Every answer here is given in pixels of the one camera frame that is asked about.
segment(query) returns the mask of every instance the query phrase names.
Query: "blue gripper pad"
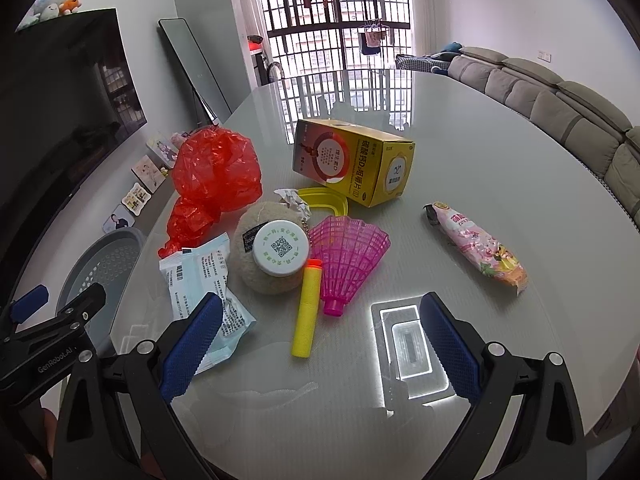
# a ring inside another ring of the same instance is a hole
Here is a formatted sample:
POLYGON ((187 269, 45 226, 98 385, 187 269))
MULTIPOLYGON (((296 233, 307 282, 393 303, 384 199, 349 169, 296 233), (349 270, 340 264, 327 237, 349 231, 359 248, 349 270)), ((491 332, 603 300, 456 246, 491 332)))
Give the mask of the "blue gripper pad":
POLYGON ((183 395, 222 325, 222 300, 213 294, 162 364, 162 398, 183 395))
POLYGON ((482 394, 480 365, 431 294, 420 302, 420 324, 456 394, 474 405, 482 394))
POLYGON ((49 301, 49 291, 44 285, 38 285, 27 292, 11 306, 11 321, 24 323, 49 301))

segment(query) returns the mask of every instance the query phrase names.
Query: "snack bag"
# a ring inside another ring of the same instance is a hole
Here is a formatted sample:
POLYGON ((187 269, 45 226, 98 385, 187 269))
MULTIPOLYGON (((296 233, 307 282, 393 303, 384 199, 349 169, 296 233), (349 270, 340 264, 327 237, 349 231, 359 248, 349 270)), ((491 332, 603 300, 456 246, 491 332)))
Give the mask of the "snack bag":
POLYGON ((447 204, 434 202, 424 207, 429 223, 440 226, 465 258, 490 278, 513 285, 520 294, 529 283, 527 271, 498 240, 447 204))

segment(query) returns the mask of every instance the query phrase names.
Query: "red plastic bag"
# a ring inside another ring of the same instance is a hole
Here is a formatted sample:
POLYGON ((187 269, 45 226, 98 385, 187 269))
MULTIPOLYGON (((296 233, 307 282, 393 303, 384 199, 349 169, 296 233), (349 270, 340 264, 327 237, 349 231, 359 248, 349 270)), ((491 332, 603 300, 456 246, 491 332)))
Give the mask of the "red plastic bag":
POLYGON ((251 141, 218 126, 205 126, 178 152, 172 179, 180 198, 166 232, 169 241, 158 251, 167 256, 197 247, 222 212, 247 206, 262 195, 262 174, 251 141))

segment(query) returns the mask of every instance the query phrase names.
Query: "tv screen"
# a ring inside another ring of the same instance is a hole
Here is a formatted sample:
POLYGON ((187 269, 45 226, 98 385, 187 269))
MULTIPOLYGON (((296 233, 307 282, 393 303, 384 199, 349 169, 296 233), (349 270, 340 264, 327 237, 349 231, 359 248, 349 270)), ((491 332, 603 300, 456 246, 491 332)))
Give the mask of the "tv screen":
POLYGON ((0 71, 0 304, 82 181, 146 123, 115 9, 12 35, 0 71))

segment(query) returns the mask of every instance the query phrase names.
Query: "curtain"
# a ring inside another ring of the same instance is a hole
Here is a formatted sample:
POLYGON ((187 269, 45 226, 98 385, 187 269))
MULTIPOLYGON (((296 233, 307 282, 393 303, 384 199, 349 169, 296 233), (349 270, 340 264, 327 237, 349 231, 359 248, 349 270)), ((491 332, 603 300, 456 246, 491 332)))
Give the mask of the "curtain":
POLYGON ((260 0, 240 0, 242 6, 242 16, 244 17, 244 27, 247 34, 256 34, 264 38, 262 42, 262 50, 264 51, 269 62, 273 60, 271 57, 271 45, 267 37, 267 26, 264 22, 264 13, 262 12, 262 3, 260 0))
POLYGON ((426 56, 438 51, 434 0, 411 0, 412 54, 426 56))

